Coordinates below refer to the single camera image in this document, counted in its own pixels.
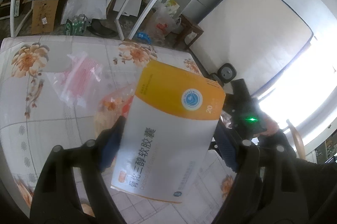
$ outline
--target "wooden chair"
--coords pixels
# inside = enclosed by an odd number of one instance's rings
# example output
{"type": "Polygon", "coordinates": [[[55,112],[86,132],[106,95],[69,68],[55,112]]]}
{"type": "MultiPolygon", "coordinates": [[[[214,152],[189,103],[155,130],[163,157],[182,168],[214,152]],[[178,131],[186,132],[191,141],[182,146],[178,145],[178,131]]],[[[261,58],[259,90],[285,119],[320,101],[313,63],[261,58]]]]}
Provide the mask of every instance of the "wooden chair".
{"type": "Polygon", "coordinates": [[[289,129],[290,129],[290,132],[293,135],[293,139],[294,139],[295,147],[297,149],[297,153],[298,153],[300,159],[304,159],[305,160],[305,150],[304,150],[304,145],[303,145],[302,137],[299,134],[299,132],[296,130],[296,128],[294,127],[294,125],[291,124],[291,122],[290,122],[289,119],[287,119],[286,122],[288,124],[289,129]]]}

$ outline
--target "hand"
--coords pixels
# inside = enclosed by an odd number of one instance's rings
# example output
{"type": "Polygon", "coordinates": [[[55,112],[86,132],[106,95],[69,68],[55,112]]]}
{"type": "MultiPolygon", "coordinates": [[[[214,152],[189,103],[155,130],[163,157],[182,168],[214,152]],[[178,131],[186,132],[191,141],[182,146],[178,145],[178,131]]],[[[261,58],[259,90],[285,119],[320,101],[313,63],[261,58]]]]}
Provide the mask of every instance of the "hand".
{"type": "Polygon", "coordinates": [[[266,123],[266,127],[267,127],[267,131],[262,132],[260,134],[256,134],[254,135],[254,137],[258,137],[258,136],[273,136],[274,134],[276,134],[280,127],[277,124],[277,122],[275,120],[273,120],[269,115],[267,115],[266,113],[263,114],[263,120],[266,123]]]}

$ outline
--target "round black object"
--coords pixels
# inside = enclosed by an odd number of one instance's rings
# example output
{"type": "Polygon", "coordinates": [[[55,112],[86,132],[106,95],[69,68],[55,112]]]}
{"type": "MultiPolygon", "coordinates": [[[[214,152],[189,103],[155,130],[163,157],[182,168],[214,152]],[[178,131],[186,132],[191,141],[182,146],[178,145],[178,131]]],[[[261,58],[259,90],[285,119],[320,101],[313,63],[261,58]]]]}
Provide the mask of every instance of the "round black object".
{"type": "Polygon", "coordinates": [[[232,64],[226,63],[218,70],[218,77],[223,83],[228,83],[236,77],[236,70],[232,64]]]}

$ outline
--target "orange label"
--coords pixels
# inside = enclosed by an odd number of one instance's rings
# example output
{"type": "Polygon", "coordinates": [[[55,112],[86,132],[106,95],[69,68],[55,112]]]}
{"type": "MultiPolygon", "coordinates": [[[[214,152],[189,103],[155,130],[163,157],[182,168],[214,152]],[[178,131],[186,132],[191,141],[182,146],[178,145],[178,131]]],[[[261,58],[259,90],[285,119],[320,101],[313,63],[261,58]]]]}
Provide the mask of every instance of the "orange label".
{"type": "Polygon", "coordinates": [[[144,68],[135,95],[162,112],[195,120],[219,119],[225,100],[217,82],[155,60],[144,68]]]}

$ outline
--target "person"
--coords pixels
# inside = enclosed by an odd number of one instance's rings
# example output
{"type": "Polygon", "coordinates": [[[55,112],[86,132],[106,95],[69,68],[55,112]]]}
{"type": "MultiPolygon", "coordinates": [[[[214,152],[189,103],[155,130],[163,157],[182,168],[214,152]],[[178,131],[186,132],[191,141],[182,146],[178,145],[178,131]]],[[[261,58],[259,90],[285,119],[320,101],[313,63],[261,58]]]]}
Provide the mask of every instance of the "person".
{"type": "Polygon", "coordinates": [[[327,205],[324,220],[321,223],[336,223],[337,217],[337,164],[315,164],[296,157],[296,152],[289,144],[286,135],[279,128],[277,122],[268,115],[264,116],[267,131],[259,134],[258,146],[262,148],[274,148],[282,145],[290,156],[299,175],[304,194],[307,200],[309,219],[323,206],[327,205]]]}

